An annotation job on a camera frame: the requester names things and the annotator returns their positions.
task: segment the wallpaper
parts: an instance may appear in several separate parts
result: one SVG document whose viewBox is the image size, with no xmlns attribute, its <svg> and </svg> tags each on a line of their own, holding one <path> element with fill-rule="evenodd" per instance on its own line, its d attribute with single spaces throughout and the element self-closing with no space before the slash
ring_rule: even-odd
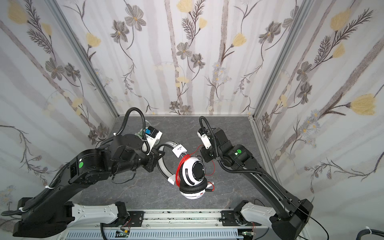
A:
<svg viewBox="0 0 384 240">
<path fill-rule="evenodd" d="M 114 117 L 42 1 L 0 2 L 0 211 L 41 192 Z M 1 238 L 15 220 L 0 218 Z"/>
<path fill-rule="evenodd" d="M 312 201 L 330 239 L 383 229 L 383 12 L 379 0 L 315 1 L 255 118 L 283 186 Z"/>
<path fill-rule="evenodd" d="M 252 114 L 296 0 L 58 0 L 119 113 Z"/>
</svg>

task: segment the gray marble surface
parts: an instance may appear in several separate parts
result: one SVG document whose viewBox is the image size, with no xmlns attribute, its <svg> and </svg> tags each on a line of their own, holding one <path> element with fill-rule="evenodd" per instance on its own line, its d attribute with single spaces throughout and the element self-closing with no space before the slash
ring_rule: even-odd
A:
<svg viewBox="0 0 384 240">
<path fill-rule="evenodd" d="M 111 133 L 118 131 L 123 117 L 117 118 Z M 157 117 L 148 116 L 146 119 L 153 127 L 163 132 L 160 143 L 175 141 L 181 143 L 187 153 L 193 153 L 201 144 L 197 136 L 199 127 L 198 117 Z M 212 127 L 220 127 L 224 130 L 232 145 L 242 144 L 258 162 L 264 167 L 247 117 L 207 117 Z M 129 117 L 128 124 L 123 132 L 136 133 L 141 129 L 140 117 Z M 180 159 L 166 148 L 164 162 L 168 169 L 175 173 Z M 214 170 L 212 161 L 204 163 L 206 173 Z M 115 182 L 123 182 L 131 178 L 133 172 L 128 171 L 116 176 Z M 126 203 L 127 209 L 223 209 L 234 208 L 242 200 L 254 202 L 261 200 L 266 206 L 270 204 L 248 182 L 238 174 L 227 173 L 216 164 L 215 173 L 207 176 L 208 181 L 213 181 L 215 190 L 206 192 L 203 197 L 189 200 L 182 196 L 177 188 L 167 182 L 157 167 L 151 173 L 142 167 L 137 169 L 136 177 L 126 184 L 113 184 L 111 180 L 100 181 L 85 189 L 79 199 L 84 205 L 106 205 L 116 201 Z"/>
</svg>

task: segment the red cable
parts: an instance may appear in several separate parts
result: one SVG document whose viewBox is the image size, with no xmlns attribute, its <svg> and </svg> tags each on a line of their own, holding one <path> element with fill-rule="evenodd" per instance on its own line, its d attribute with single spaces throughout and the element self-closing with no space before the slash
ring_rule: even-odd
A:
<svg viewBox="0 0 384 240">
<path fill-rule="evenodd" d="M 214 187 L 213 189 L 212 189 L 212 191 L 214 191 L 215 190 L 215 185 L 213 184 L 213 183 L 211 183 L 211 182 L 209 182 L 210 184 L 212 184 L 212 186 Z"/>
<path fill-rule="evenodd" d="M 214 164 L 214 172 L 212 174 L 209 174 L 209 175 L 206 174 L 206 176 L 211 176 L 211 175 L 213 175 L 215 173 L 215 162 L 212 161 L 212 163 Z"/>
<path fill-rule="evenodd" d="M 198 146 L 196 151 L 194 151 L 192 154 L 187 154 L 185 155 L 181 161 L 179 162 L 179 166 L 177 167 L 177 172 L 176 172 L 176 185 L 178 187 L 180 187 L 180 176 L 179 176 L 179 171 L 180 171 L 180 168 L 181 166 L 191 157 L 191 155 L 195 154 L 195 152 L 197 152 L 197 150 L 201 147 L 202 145 Z"/>
</svg>

